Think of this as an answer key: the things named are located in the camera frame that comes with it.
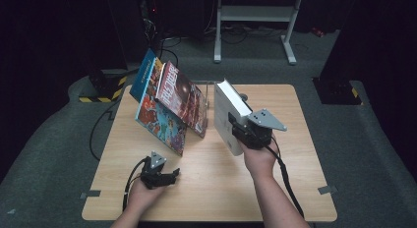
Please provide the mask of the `clear acrylic book rack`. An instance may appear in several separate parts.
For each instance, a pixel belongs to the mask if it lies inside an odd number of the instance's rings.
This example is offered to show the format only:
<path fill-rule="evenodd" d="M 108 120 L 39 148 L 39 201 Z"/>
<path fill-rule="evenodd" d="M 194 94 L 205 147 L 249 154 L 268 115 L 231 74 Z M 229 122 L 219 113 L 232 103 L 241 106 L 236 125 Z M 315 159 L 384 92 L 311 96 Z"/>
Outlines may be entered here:
<path fill-rule="evenodd" d="M 202 91 L 206 99 L 206 111 L 207 111 L 206 125 L 207 125 L 207 130 L 209 130 L 212 128 L 212 124 L 213 124 L 215 81 L 195 81 L 195 84 Z"/>

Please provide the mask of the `grey tape piece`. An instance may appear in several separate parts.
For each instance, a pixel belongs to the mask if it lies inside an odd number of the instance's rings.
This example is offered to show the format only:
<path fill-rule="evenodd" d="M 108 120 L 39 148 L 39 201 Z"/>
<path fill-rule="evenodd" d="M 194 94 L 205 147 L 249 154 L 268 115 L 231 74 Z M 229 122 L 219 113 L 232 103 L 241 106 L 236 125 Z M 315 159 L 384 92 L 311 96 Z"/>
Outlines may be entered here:
<path fill-rule="evenodd" d="M 90 190 L 87 192 L 82 192 L 80 195 L 80 200 L 86 200 L 87 198 L 90 198 L 90 197 L 99 197 L 100 193 L 101 191 L 98 191 L 98 190 Z"/>
<path fill-rule="evenodd" d="M 332 195 L 332 194 L 338 192 L 338 188 L 336 186 L 327 185 L 327 186 L 318 188 L 318 191 L 321 195 L 324 195 L 324 194 L 331 194 Z"/>

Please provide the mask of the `white book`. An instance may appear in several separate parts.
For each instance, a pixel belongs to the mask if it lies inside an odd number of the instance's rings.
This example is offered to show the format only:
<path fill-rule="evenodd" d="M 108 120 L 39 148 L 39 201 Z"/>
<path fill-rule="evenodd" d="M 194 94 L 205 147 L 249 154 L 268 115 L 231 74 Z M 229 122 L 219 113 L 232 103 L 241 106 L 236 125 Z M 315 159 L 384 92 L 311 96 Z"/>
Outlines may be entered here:
<path fill-rule="evenodd" d="M 252 109 L 239 95 L 228 80 L 214 85 L 214 126 L 234 156 L 243 153 L 240 144 L 232 134 L 231 114 L 237 123 L 245 125 Z"/>

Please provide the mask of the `dark equipment tower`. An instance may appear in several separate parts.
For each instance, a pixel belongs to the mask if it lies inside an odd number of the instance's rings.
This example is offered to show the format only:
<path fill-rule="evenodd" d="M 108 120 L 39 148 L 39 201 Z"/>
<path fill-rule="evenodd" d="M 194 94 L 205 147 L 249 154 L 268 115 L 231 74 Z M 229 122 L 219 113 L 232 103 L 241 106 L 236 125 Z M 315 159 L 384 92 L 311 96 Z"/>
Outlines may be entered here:
<path fill-rule="evenodd" d="M 124 60 L 139 65 L 146 52 L 155 51 L 160 41 L 157 0 L 107 0 L 115 23 Z"/>

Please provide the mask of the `white metal stand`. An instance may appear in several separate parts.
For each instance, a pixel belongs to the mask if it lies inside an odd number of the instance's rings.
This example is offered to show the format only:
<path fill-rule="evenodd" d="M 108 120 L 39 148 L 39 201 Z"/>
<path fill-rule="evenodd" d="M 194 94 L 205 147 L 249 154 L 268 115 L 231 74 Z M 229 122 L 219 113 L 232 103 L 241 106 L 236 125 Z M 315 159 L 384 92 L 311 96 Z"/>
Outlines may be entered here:
<path fill-rule="evenodd" d="M 213 62 L 221 62 L 221 23 L 222 22 L 275 22 L 287 23 L 286 33 L 280 39 L 288 63 L 296 65 L 297 60 L 290 44 L 290 38 L 297 20 L 302 0 L 295 0 L 293 6 L 234 6 L 216 2 L 216 27 L 213 49 Z"/>

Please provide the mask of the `person's left hand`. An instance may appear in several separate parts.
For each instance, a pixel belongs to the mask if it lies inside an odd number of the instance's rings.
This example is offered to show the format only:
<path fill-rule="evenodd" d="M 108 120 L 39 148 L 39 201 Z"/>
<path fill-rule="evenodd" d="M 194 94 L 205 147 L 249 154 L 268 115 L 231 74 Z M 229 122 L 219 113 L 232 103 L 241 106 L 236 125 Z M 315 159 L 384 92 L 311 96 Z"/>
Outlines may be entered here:
<path fill-rule="evenodd" d="M 157 201 L 164 191 L 165 187 L 148 189 L 141 180 L 136 180 L 131 187 L 125 210 L 141 216 Z"/>

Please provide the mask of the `purple magazine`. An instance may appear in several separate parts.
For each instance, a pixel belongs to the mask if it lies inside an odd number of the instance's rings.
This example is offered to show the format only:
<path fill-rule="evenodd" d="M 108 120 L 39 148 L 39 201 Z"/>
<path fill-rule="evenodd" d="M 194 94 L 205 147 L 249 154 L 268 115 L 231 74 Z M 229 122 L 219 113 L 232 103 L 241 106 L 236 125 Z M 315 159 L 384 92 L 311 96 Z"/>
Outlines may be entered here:
<path fill-rule="evenodd" d="M 170 61 L 163 65 L 156 99 L 198 136 L 207 130 L 207 99 L 200 88 Z"/>

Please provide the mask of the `black yellow striped base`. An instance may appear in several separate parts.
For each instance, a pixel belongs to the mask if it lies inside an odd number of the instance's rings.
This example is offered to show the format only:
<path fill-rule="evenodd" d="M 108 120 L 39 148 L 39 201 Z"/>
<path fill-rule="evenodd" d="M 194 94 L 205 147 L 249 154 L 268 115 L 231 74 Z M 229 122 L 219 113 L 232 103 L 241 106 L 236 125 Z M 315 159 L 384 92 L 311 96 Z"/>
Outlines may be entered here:
<path fill-rule="evenodd" d="M 125 75 L 108 76 L 102 71 L 91 73 L 79 94 L 79 100 L 83 103 L 116 101 L 126 80 Z"/>
<path fill-rule="evenodd" d="M 362 105 L 358 91 L 350 82 L 313 78 L 313 84 L 322 104 Z"/>

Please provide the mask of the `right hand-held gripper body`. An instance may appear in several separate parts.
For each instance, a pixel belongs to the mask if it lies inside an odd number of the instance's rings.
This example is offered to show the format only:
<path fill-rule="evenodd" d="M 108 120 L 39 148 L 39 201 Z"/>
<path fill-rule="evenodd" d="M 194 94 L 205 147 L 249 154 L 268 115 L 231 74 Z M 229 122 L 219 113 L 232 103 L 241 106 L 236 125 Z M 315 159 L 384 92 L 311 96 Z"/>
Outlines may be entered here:
<path fill-rule="evenodd" d="M 287 127 L 265 108 L 247 116 L 235 118 L 244 126 L 245 133 L 232 133 L 232 135 L 250 149 L 261 149 L 269 145 L 273 130 L 287 131 Z"/>

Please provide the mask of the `dark blue picture book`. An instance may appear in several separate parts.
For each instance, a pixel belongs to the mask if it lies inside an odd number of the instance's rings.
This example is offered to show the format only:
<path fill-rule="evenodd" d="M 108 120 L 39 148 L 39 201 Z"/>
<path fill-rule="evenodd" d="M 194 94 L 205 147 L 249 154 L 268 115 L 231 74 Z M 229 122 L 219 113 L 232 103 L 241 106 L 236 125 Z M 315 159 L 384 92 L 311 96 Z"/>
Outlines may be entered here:
<path fill-rule="evenodd" d="M 154 66 L 155 58 L 156 56 L 154 52 L 151 49 L 149 49 L 143 59 L 140 69 L 136 75 L 135 81 L 132 84 L 130 94 L 138 103 L 141 102 L 142 97 L 146 92 L 148 81 Z"/>

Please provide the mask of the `light blue green picture book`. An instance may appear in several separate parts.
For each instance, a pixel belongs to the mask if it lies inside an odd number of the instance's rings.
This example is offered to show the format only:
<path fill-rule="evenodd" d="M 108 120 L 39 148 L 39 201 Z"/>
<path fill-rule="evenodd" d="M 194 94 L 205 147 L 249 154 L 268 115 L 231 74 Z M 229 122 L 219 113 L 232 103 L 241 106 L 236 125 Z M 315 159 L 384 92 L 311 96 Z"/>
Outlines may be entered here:
<path fill-rule="evenodd" d="M 179 156 L 183 155 L 187 126 L 162 103 L 156 100 L 157 86 L 162 72 L 158 58 L 152 60 L 143 82 L 135 120 Z"/>

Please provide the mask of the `person's right hand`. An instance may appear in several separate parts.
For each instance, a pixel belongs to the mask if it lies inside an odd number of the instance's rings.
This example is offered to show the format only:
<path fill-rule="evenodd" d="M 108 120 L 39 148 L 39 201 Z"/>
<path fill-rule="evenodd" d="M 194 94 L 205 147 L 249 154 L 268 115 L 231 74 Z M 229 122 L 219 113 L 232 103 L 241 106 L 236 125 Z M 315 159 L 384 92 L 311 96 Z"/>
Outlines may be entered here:
<path fill-rule="evenodd" d="M 244 161 L 253 179 L 272 178 L 275 156 L 266 148 L 250 149 L 239 142 Z"/>

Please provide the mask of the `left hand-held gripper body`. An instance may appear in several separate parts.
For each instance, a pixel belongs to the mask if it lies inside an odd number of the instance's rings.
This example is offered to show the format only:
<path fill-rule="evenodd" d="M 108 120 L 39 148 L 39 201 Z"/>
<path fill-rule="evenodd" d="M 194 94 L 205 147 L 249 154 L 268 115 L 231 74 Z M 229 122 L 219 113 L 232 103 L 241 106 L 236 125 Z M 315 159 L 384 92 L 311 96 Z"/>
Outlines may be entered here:
<path fill-rule="evenodd" d="M 162 169 L 167 159 L 153 151 L 145 160 L 141 171 L 141 180 L 150 190 L 156 187 L 164 187 L 166 180 L 173 178 L 172 174 L 163 174 Z"/>

